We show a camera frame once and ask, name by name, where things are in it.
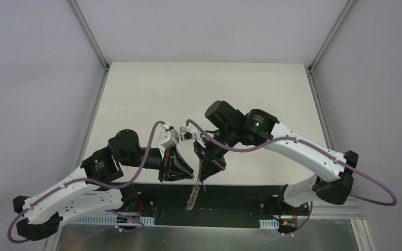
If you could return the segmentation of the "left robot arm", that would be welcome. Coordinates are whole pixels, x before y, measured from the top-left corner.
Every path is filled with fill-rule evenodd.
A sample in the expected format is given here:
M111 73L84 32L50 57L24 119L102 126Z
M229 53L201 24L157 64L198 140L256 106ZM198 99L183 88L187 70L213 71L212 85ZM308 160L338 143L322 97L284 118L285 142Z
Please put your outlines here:
M15 223L17 234L38 241L83 216L135 210L139 195L134 185L119 188L112 181L124 175L121 166L140 166L145 152L135 131L121 130L53 187L33 197L14 198L14 211L21 216Z

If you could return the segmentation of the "metal disc with keyrings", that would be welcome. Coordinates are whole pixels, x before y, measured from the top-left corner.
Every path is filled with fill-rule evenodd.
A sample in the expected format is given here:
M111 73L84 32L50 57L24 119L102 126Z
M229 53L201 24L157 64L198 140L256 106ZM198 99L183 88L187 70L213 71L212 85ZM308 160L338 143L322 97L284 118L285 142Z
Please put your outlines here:
M197 177L196 182L192 187L192 192L187 201L186 211L191 211L192 209L194 209L194 206L195 206L195 203L196 203L196 200L198 197L198 193L200 191L200 185L201 185L200 178Z

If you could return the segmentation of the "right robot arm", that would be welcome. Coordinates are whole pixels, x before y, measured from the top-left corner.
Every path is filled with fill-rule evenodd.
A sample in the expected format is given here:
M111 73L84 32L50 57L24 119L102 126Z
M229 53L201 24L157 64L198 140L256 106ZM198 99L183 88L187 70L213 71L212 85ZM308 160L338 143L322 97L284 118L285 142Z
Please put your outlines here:
M265 149L313 172L310 178L280 188L276 196L280 213L290 214L311 201L342 205L349 197L354 182L353 169L358 163L357 153L341 153L316 145L261 109L243 114L226 101L218 100L206 110L205 117L217 128L213 135L193 120L187 120L180 128L183 136L196 139L194 151L200 160L200 181L225 169L224 155L228 152Z

